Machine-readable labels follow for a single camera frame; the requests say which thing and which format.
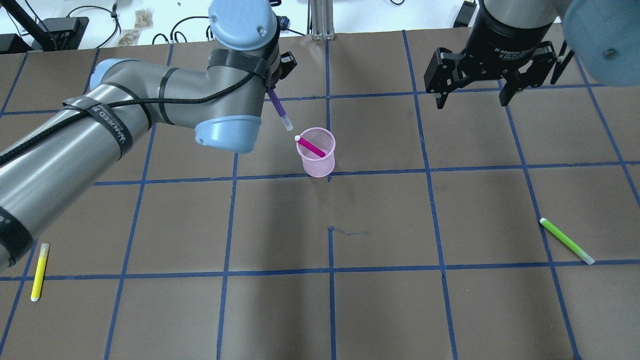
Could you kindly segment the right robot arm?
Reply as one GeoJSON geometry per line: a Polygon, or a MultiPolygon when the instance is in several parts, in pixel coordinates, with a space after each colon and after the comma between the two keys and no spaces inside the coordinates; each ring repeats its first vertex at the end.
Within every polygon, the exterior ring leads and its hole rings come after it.
{"type": "Polygon", "coordinates": [[[547,78],[555,84],[574,56],[599,84],[638,86],[639,16],[637,0],[480,0],[464,49],[434,51],[425,90],[443,109],[450,93],[502,79],[505,107],[547,78]]]}

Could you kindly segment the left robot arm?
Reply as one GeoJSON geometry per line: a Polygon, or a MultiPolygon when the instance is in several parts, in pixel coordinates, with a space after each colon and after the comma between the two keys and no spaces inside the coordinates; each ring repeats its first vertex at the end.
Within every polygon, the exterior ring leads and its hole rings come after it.
{"type": "Polygon", "coordinates": [[[279,53],[269,0],[213,0],[205,71],[132,58],[101,61],[89,91],[1,153],[1,268],[34,241],[157,123],[194,130],[201,146],[247,154],[265,96],[295,68],[279,53]]]}

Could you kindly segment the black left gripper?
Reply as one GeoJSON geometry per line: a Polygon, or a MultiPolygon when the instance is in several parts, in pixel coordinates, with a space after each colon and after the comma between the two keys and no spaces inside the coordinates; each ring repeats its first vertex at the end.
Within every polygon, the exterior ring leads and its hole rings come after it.
{"type": "Polygon", "coordinates": [[[273,69],[267,82],[267,88],[270,90],[275,89],[279,81],[286,79],[297,67],[298,62],[291,51],[286,51],[280,54],[272,65],[273,69]]]}

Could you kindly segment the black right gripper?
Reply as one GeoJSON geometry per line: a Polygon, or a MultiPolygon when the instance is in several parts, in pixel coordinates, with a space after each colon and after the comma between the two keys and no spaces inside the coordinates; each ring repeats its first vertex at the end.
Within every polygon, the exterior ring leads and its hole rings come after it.
{"type": "Polygon", "coordinates": [[[423,75],[425,90],[442,110],[448,96],[473,82],[503,79],[499,103],[543,84],[557,61],[545,36],[557,18],[550,0],[480,0],[461,52],[437,48],[423,75]]]}

